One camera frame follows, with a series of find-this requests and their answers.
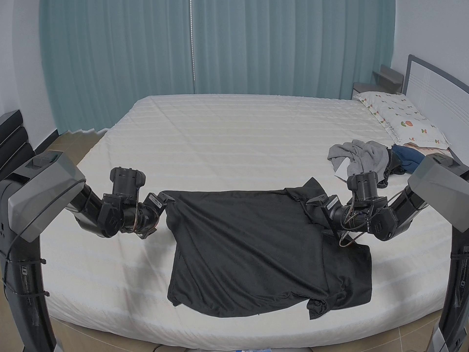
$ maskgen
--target nightstand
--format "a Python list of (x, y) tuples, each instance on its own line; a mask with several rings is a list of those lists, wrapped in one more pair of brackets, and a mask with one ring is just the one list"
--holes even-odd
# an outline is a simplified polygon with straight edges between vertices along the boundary
[(381, 65), (379, 72), (373, 71), (373, 77), (376, 81), (375, 85), (355, 82), (353, 84), (352, 98), (355, 95), (366, 91), (388, 92), (390, 94), (402, 92), (404, 75), (396, 72), (394, 69), (386, 67), (385, 65)]

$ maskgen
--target teal curtain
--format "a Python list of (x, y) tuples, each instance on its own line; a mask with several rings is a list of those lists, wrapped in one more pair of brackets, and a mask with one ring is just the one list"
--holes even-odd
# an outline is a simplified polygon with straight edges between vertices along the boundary
[(194, 92), (189, 0), (41, 0), (59, 133), (113, 126), (148, 95)]
[(192, 0), (195, 91), (349, 99), (391, 63), (395, 0)]

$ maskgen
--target gray cloth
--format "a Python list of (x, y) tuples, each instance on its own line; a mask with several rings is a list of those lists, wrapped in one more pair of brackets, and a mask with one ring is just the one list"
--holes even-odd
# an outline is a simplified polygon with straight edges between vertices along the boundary
[(387, 147), (375, 141), (364, 143), (358, 139), (344, 144), (335, 144), (329, 149), (327, 159), (332, 162), (334, 171), (345, 158), (350, 158), (347, 175), (374, 171), (378, 174), (378, 182), (384, 180), (384, 170), (389, 162)]

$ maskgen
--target wall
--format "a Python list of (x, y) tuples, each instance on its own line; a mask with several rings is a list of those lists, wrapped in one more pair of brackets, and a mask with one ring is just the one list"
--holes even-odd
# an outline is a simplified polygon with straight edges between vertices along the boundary
[(0, 113), (20, 109), (33, 148), (55, 122), (39, 47), (39, 0), (0, 0)]
[(469, 85), (469, 0), (396, 0), (391, 67), (415, 55)]

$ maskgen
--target mattress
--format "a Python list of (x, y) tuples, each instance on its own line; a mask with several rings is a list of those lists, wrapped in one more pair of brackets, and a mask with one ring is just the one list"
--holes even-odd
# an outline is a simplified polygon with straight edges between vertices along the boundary
[[(315, 177), (343, 202), (346, 183), (327, 161), (330, 146), (356, 138), (393, 141), (357, 101), (264, 95), (146, 97), (79, 164), (99, 196), (111, 192), (113, 167), (146, 174), (147, 192), (272, 190)], [(393, 175), (381, 196), (392, 196), (408, 175)], [(381, 242), (359, 239), (372, 252), (372, 300), (310, 320), (306, 301), (244, 318), (219, 319), (184, 305), (167, 289), (175, 240), (165, 223), (146, 240), (99, 238), (62, 211), (44, 231), (44, 286), (50, 314), (92, 329), (154, 343), (208, 350), (306, 347), (367, 337), (443, 306), (451, 226), (426, 208), (409, 230)]]

